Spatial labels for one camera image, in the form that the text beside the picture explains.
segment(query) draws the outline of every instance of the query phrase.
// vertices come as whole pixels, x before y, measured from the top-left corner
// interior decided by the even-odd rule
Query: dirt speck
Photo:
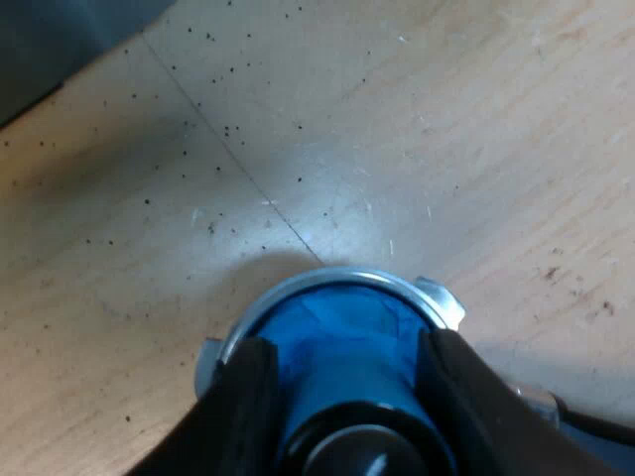
[[[610,315],[615,313],[615,306],[609,300],[606,300],[602,305],[602,308],[606,309]]]
[[[556,272],[560,269],[560,266],[551,266],[548,270],[547,273],[545,274],[545,280],[546,281],[550,281],[554,278],[554,275],[556,274]]]

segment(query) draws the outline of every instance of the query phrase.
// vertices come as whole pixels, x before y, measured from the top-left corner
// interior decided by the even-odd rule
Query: black knob
[[[307,457],[304,476],[393,476],[429,474],[417,448],[379,424],[340,429],[318,443]]]

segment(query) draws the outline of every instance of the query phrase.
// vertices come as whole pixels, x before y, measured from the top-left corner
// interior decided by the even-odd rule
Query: wooden table
[[[635,5],[182,0],[0,131],[3,474],[117,474],[321,265],[447,283],[504,375],[635,422]]]

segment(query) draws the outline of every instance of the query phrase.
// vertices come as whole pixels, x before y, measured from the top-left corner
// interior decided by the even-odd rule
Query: silver metal rim
[[[311,288],[340,284],[360,285],[383,291],[408,303],[422,318],[428,319],[436,327],[454,328],[454,323],[445,322],[436,311],[438,304],[424,291],[407,281],[370,268],[320,268],[282,281],[251,304],[225,339],[218,353],[218,360],[227,363],[236,344],[251,334],[260,319],[278,303]]]

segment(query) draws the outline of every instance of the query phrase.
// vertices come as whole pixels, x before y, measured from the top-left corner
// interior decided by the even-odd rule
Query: blue plastic
[[[370,288],[329,286],[290,297],[263,321],[256,334],[278,346],[289,403],[281,447],[311,416],[348,402],[399,409],[443,441],[414,397],[418,334],[429,326],[406,303]]]

